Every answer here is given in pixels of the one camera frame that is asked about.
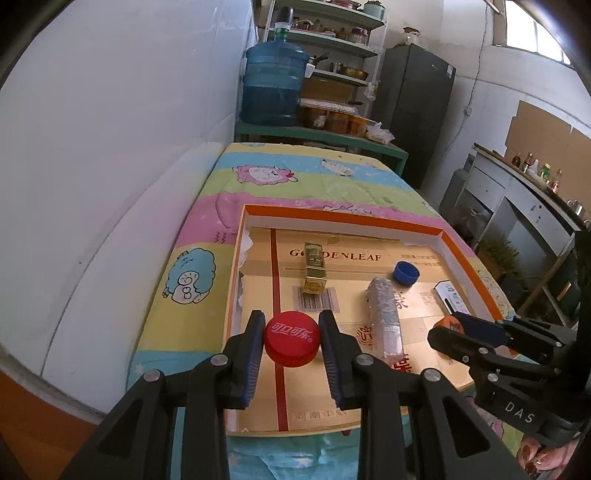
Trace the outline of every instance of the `small golden box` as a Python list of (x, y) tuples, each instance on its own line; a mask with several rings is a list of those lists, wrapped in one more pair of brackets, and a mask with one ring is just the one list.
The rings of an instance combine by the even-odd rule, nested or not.
[(324, 252), (322, 245), (306, 242), (304, 245), (306, 259), (306, 280), (304, 292), (319, 295), (326, 285), (326, 269), (324, 267)]

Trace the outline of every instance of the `blue water bottle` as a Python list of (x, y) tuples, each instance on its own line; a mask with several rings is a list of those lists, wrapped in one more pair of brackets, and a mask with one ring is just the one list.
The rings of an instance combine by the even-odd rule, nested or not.
[(300, 90), (309, 55), (287, 41), (293, 8), (283, 7), (273, 41), (246, 51), (240, 118), (255, 125), (291, 127), (297, 123)]

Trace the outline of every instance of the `red bottle cap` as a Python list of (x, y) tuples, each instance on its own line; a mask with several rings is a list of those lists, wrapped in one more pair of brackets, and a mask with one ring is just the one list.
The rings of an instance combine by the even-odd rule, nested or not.
[(320, 346), (320, 329), (302, 312), (281, 312), (265, 328), (265, 350), (276, 364), (302, 367), (310, 363)]

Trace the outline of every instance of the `barcode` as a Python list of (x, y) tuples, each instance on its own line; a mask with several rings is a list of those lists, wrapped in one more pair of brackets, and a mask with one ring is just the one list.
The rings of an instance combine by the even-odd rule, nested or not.
[(321, 312), (332, 310), (340, 313), (339, 302), (334, 287), (325, 288), (320, 295), (304, 292), (302, 287), (293, 287), (294, 305), (299, 312)]

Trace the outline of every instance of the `blue cartoon sheep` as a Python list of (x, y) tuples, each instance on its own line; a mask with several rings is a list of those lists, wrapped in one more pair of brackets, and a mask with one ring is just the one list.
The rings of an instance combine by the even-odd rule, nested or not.
[(168, 298), (172, 294), (172, 300), (183, 305), (202, 301), (216, 276), (214, 260), (213, 253), (203, 248), (181, 253), (168, 272), (162, 296)]

